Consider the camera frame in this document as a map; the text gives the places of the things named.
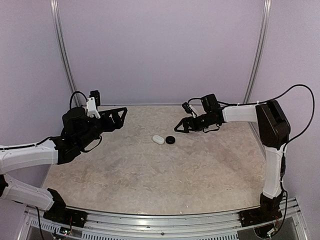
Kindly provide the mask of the aluminium frame post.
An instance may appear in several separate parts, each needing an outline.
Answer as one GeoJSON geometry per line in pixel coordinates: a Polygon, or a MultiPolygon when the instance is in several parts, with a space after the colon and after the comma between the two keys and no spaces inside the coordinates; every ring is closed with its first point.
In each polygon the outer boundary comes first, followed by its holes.
{"type": "Polygon", "coordinates": [[[257,79],[259,66],[260,66],[262,56],[263,56],[265,41],[266,41],[266,37],[267,37],[267,33],[268,33],[271,7],[272,7],[272,0],[265,0],[264,5],[263,5],[262,20],[261,20],[261,24],[260,24],[257,46],[256,46],[256,50],[255,50],[252,68],[250,71],[248,85],[247,85],[246,92],[245,92],[244,99],[243,99],[244,104],[249,103],[249,100],[251,98],[251,95],[252,95],[252,92],[254,89],[254,85],[255,85],[255,82],[257,79]]]}
{"type": "Polygon", "coordinates": [[[58,49],[63,65],[63,69],[66,75],[67,84],[69,86],[71,94],[73,94],[75,91],[77,91],[76,83],[73,78],[67,49],[65,46],[64,41],[64,35],[63,35],[63,28],[60,18],[60,10],[59,10],[59,3],[57,0],[50,0],[50,8],[51,8],[51,14],[53,19],[53,25],[55,30],[55,35],[57,39],[58,49]]]}

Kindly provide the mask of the white earbud charging case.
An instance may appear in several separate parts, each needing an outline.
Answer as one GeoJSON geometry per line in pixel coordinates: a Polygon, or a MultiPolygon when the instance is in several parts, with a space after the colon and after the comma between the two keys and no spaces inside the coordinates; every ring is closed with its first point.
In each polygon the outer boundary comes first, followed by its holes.
{"type": "Polygon", "coordinates": [[[157,134],[152,136],[152,141],[158,145],[163,145],[165,143],[165,139],[157,134]]]}

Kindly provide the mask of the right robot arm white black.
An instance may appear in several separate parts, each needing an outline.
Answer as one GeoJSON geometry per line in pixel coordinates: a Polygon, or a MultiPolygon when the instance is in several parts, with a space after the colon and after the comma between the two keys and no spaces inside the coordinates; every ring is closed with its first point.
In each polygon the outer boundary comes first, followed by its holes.
{"type": "Polygon", "coordinates": [[[182,118],[174,131],[208,133],[210,126],[219,130],[226,123],[250,124],[266,161],[266,177],[255,216],[260,222],[268,221],[279,210],[285,193],[283,177],[291,126],[280,104],[275,99],[245,104],[223,103],[214,94],[200,97],[199,101],[204,113],[198,114],[189,101],[184,102],[181,106],[189,116],[182,118]]]}

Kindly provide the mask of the right aluminium frame post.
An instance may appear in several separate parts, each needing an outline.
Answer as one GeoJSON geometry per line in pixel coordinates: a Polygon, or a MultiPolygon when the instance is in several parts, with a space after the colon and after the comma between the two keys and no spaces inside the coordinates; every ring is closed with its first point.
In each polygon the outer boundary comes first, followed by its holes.
{"type": "Polygon", "coordinates": [[[255,82],[257,79],[259,66],[260,66],[262,56],[263,56],[265,41],[266,41],[266,37],[267,37],[267,33],[268,33],[271,7],[272,7],[272,0],[265,0],[264,5],[263,5],[262,20],[261,20],[261,24],[260,24],[257,46],[256,46],[256,50],[255,50],[252,68],[250,71],[248,85],[247,85],[246,92],[245,92],[244,99],[243,99],[244,104],[249,103],[249,100],[251,98],[251,95],[252,95],[252,92],[254,89],[254,85],[255,85],[255,82]]]}

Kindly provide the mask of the left aluminium frame post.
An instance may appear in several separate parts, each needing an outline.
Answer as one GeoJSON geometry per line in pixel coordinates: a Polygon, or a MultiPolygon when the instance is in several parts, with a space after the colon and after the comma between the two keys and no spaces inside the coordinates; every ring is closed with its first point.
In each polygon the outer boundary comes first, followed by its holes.
{"type": "Polygon", "coordinates": [[[77,91],[76,83],[73,78],[67,49],[65,46],[64,41],[64,35],[63,35],[63,28],[60,18],[60,10],[59,10],[59,3],[57,0],[50,0],[50,8],[51,8],[51,14],[53,19],[53,25],[55,30],[55,35],[57,39],[58,49],[63,65],[63,69],[66,75],[67,84],[69,86],[71,94],[73,94],[75,91],[77,91]]]}

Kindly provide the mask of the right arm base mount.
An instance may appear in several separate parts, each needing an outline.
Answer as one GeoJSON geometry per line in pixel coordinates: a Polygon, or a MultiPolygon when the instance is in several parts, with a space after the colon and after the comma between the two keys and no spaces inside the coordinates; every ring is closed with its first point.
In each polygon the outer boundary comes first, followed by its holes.
{"type": "Polygon", "coordinates": [[[280,210],[263,213],[260,207],[242,210],[238,215],[242,227],[274,221],[276,218],[280,219],[283,216],[280,210]]]}

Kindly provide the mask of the front aluminium rail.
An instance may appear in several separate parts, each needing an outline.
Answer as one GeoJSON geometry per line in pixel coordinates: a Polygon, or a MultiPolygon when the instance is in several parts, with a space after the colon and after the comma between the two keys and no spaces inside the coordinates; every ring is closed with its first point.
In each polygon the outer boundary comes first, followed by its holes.
{"type": "Polygon", "coordinates": [[[243,227],[238,210],[204,214],[136,215],[87,210],[83,227],[37,215],[26,207],[19,240],[257,240],[259,225],[243,227]]]}

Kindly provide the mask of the black round disc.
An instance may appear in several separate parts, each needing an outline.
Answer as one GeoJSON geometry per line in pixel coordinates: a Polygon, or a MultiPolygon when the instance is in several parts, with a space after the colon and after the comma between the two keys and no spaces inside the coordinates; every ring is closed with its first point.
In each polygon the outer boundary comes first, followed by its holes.
{"type": "Polygon", "coordinates": [[[174,137],[174,136],[167,136],[166,138],[165,138],[165,142],[167,143],[167,144],[169,144],[169,145],[172,145],[172,144],[174,144],[175,142],[176,142],[176,138],[174,137]]]}

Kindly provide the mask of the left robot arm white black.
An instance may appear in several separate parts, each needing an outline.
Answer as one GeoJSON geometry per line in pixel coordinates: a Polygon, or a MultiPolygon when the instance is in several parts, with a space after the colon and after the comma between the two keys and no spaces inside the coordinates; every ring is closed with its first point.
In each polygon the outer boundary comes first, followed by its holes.
{"type": "Polygon", "coordinates": [[[63,129],[59,136],[50,136],[38,143],[0,148],[0,197],[1,199],[49,211],[63,223],[70,218],[66,204],[53,189],[32,186],[9,175],[9,172],[42,165],[63,165],[72,162],[93,141],[102,141],[102,133],[123,127],[128,110],[126,107],[99,111],[87,115],[83,107],[74,107],[62,116],[63,129]]]}

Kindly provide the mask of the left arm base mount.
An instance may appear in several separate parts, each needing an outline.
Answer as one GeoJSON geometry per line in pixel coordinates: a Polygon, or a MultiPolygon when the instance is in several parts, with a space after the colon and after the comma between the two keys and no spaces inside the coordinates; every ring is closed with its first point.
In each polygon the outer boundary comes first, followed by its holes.
{"type": "Polygon", "coordinates": [[[43,217],[47,220],[79,228],[84,227],[87,216],[88,213],[85,211],[70,208],[64,208],[63,210],[48,210],[43,214],[43,217]]]}

